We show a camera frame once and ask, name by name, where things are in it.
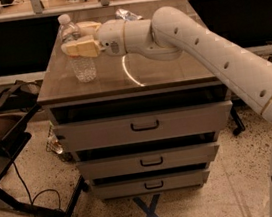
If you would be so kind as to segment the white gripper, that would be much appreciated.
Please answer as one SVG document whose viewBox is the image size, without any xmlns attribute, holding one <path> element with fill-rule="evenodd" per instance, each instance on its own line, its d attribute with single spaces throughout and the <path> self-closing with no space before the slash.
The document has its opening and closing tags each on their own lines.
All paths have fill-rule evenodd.
<svg viewBox="0 0 272 217">
<path fill-rule="evenodd" d="M 103 23 L 97 30 L 79 28 L 83 37 L 63 43 L 61 50 L 67 56 L 69 55 L 71 57 L 83 56 L 96 58 L 101 53 L 100 44 L 93 37 L 98 31 L 97 36 L 99 38 L 99 42 L 108 55 L 125 55 L 126 48 L 123 34 L 125 28 L 124 24 L 125 21 L 123 19 L 115 19 L 108 20 L 106 23 Z"/>
</svg>

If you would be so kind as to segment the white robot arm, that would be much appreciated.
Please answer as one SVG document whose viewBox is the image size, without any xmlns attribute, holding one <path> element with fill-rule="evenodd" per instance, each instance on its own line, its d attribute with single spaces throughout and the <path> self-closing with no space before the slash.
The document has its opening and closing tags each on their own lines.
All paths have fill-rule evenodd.
<svg viewBox="0 0 272 217">
<path fill-rule="evenodd" d="M 97 57 L 104 51 L 113 56 L 138 53 L 169 61 L 187 52 L 272 123 L 272 63 L 214 34 L 181 10 L 165 6 L 151 19 L 84 22 L 76 37 L 61 46 L 67 56 Z M 272 217 L 272 161 L 270 167 Z"/>
</svg>

